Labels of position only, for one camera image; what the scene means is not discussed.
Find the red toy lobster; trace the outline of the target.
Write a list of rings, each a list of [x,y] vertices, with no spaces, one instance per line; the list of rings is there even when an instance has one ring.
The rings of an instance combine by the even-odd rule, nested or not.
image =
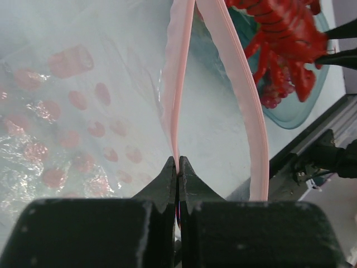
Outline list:
[[[283,87],[283,72],[278,59],[286,62],[300,102],[305,102],[315,85],[314,73],[305,68],[320,56],[327,55],[328,39],[315,25],[314,16],[321,12],[320,1],[240,0],[225,1],[228,8],[245,10],[260,25],[249,45],[246,58],[260,52],[257,71],[258,83],[269,71],[273,85]]]

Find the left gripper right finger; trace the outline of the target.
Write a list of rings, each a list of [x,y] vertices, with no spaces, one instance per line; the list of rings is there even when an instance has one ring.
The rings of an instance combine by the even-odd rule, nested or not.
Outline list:
[[[226,201],[179,160],[183,267],[347,267],[326,214],[307,202]]]

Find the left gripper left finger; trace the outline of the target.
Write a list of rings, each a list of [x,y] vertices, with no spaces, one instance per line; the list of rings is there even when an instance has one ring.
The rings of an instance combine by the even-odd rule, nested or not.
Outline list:
[[[47,198],[20,214],[2,267],[173,267],[176,167],[131,198]]]

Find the clear pink zip top bag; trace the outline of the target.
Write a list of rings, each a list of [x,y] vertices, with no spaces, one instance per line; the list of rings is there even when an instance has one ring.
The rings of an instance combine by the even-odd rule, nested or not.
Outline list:
[[[129,198],[186,156],[268,199],[258,93],[223,1],[2,1],[1,220],[49,197]]]

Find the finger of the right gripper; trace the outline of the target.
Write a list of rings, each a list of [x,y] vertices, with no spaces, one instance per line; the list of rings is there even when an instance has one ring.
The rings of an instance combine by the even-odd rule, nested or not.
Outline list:
[[[325,32],[328,39],[357,38],[357,19]]]
[[[357,68],[357,48],[321,56],[315,60],[315,64]]]

